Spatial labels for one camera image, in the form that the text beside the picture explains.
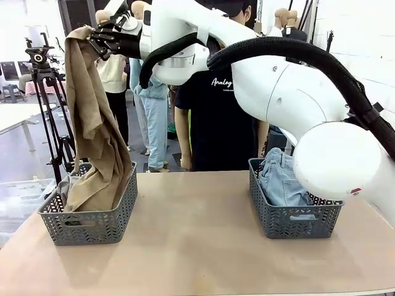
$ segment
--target stand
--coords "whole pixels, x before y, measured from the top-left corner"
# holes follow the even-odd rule
[[[51,68],[49,66],[49,63],[47,62],[48,50],[54,49],[54,47],[48,45],[48,40],[45,33],[41,33],[41,35],[44,38],[44,42],[45,42],[44,46],[32,47],[31,40],[26,38],[27,49],[25,52],[28,55],[30,55],[30,60],[33,64],[31,77],[35,84],[39,108],[41,111],[41,116],[43,118],[45,134],[48,140],[49,151],[51,152],[51,160],[48,163],[48,165],[52,165],[54,169],[56,184],[59,184],[62,181],[60,166],[63,164],[63,162],[66,172],[71,173],[74,170],[75,162],[74,162],[73,154],[75,155],[75,144],[74,144],[73,131],[70,127],[70,123],[69,120],[67,119],[66,111],[64,109],[64,106],[66,106],[67,103],[66,101],[62,100],[62,96],[60,95],[59,87],[57,85],[57,82],[59,82],[60,88],[62,89],[63,97],[66,100],[66,92],[64,91],[62,78],[60,77],[59,72],[55,68]],[[55,119],[52,114],[52,110],[49,106],[48,95],[45,92],[44,80],[46,80],[48,86],[52,86],[55,89],[56,97],[60,104],[60,108],[62,109],[64,120],[66,122],[67,131],[69,133],[68,136],[60,136],[59,132],[57,131]],[[45,114],[42,105],[43,102],[47,108],[48,121],[49,121],[49,126],[51,128],[52,140],[55,146],[55,151],[52,147],[52,141],[49,135],[48,126],[45,119]]]
[[[31,71],[31,77],[33,78],[33,82],[35,84],[37,99],[38,99],[38,103],[39,103],[39,107],[40,107],[40,111],[41,111],[41,116],[43,118],[46,137],[48,140],[49,151],[51,152],[51,160],[48,164],[52,165],[52,167],[54,169],[56,183],[59,184],[59,182],[62,180],[62,176],[60,173],[60,166],[64,162],[66,172],[71,173],[74,169],[73,154],[75,155],[74,136],[73,136],[72,129],[70,127],[70,123],[67,119],[66,112],[64,109],[64,106],[67,105],[67,103],[66,103],[66,101],[62,100],[57,82],[59,82],[59,85],[62,89],[64,98],[66,98],[64,87],[62,85],[62,80],[60,78],[59,72],[55,68],[50,68],[50,67],[49,68],[37,68],[37,67],[33,66],[33,70]],[[59,101],[60,108],[62,109],[64,118],[65,118],[67,131],[69,132],[68,136],[60,136],[59,135],[54,116],[53,116],[53,114],[51,112],[51,108],[49,106],[48,95],[46,94],[45,87],[44,87],[44,79],[46,80],[46,83],[48,86],[52,86],[55,89],[57,100]],[[55,151],[52,147],[52,141],[51,141],[51,137],[49,135],[49,129],[48,129],[48,126],[46,123],[42,103],[44,103],[47,108],[48,122],[49,122],[49,126],[50,126],[51,133],[52,133],[52,140],[54,143]]]

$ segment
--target beige table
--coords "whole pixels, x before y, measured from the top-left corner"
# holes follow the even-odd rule
[[[270,240],[248,173],[139,174],[115,245],[55,247],[33,215],[0,251],[0,295],[372,294],[395,290],[395,233],[362,200],[331,239]]]

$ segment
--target black cap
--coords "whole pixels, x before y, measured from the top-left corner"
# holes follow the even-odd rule
[[[236,17],[244,7],[250,5],[249,0],[197,0],[197,2],[208,9],[219,9],[229,17]]]

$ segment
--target black cable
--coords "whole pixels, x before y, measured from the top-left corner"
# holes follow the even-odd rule
[[[309,13],[310,13],[310,10],[311,10],[311,7],[313,6],[313,0],[311,0],[311,2],[310,2],[310,4],[309,4],[309,8],[307,9],[307,12],[306,12],[306,17],[304,18],[304,20],[302,20],[302,26],[301,26],[301,29],[300,30],[303,30],[303,28],[304,28],[304,24],[306,23],[306,20],[307,20],[307,18],[309,17]]]
[[[326,52],[330,52],[331,51],[331,45],[332,45],[333,37],[334,37],[334,34],[333,34],[333,31],[331,31],[329,33],[328,40],[326,41]]]
[[[207,66],[210,70],[219,70],[240,60],[257,56],[292,57],[321,70],[343,95],[355,117],[372,132],[395,160],[395,130],[372,107],[365,95],[364,85],[323,49],[289,38],[254,38],[222,49],[208,60]]]
[[[65,54],[64,49],[62,48],[62,46],[60,46],[59,39],[57,39],[57,37],[55,37],[55,39],[56,39],[56,42],[57,42],[57,45],[58,45],[59,49]]]
[[[154,68],[156,63],[159,63],[165,59],[168,59],[169,57],[174,56],[175,54],[195,43],[202,44],[202,42],[198,40],[198,33],[191,33],[152,51],[148,55],[147,59],[144,61],[143,66],[141,67],[141,88],[148,88],[149,79],[152,76],[152,69]]]
[[[317,12],[318,12],[318,5],[315,8],[315,14],[314,14],[314,26],[313,26],[313,33],[311,34],[311,40],[310,44],[314,44],[314,34],[315,34],[315,25],[317,24]]]
[[[298,28],[297,28],[298,30],[301,29],[302,21],[303,21],[303,19],[304,19],[304,17],[305,17],[304,14],[306,13],[306,9],[307,9],[308,3],[309,3],[309,0],[306,0],[306,3],[304,4],[304,8],[303,8],[303,13],[302,13],[301,21],[299,22],[299,26],[298,26]]]

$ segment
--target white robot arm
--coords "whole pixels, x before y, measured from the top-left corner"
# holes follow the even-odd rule
[[[297,139],[294,170],[307,190],[324,199],[372,196],[372,192],[376,200],[393,195],[395,132],[368,104],[363,86],[334,57],[299,41],[256,38],[252,30],[223,12],[206,9],[193,0],[153,0],[150,9],[143,21],[123,21],[122,28],[127,30],[117,31],[111,24],[102,24],[91,37],[91,44],[104,58],[114,53],[144,59],[142,87],[152,74],[163,83],[181,85],[193,73],[231,65],[235,97],[241,108]],[[219,48],[212,45],[217,41],[225,49],[216,52]],[[331,73],[331,79],[320,70],[274,56],[294,54],[287,52],[287,46],[318,53],[317,64]],[[266,48],[281,50],[263,56],[256,53]],[[349,118],[348,105],[355,112],[355,121],[374,136],[342,122]],[[395,213],[395,203],[391,204]]]

